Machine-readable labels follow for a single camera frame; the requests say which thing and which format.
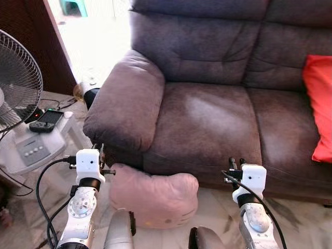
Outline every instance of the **brown wall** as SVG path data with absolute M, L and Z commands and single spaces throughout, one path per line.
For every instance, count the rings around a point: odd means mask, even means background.
M 33 55 L 44 90 L 72 95 L 76 81 L 43 0 L 0 0 L 0 29 Z

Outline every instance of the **sofa armrest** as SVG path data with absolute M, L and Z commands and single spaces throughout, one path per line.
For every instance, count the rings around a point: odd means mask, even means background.
M 83 127 L 94 143 L 146 151 L 150 148 L 165 79 L 150 60 L 130 50 L 94 99 Z

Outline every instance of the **sofa backrest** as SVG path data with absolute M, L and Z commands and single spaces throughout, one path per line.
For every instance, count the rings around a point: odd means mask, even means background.
M 131 46 L 168 81 L 303 90 L 332 55 L 332 0 L 131 0 Z

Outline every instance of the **hello kitty pillow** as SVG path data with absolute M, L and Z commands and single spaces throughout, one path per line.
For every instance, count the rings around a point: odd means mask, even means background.
M 111 205 L 134 212 L 136 225 L 167 229 L 187 223 L 198 207 L 197 179 L 186 173 L 172 176 L 148 175 L 115 163 L 110 185 Z

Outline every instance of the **pink pillow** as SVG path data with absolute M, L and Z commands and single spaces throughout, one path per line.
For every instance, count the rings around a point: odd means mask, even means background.
M 194 176 L 148 175 L 121 163 L 111 169 L 116 170 L 110 186 L 111 205 L 134 212 L 137 226 L 173 228 L 195 215 L 198 181 Z
M 312 160 L 332 163 L 332 56 L 308 56 L 303 78 L 321 137 Z

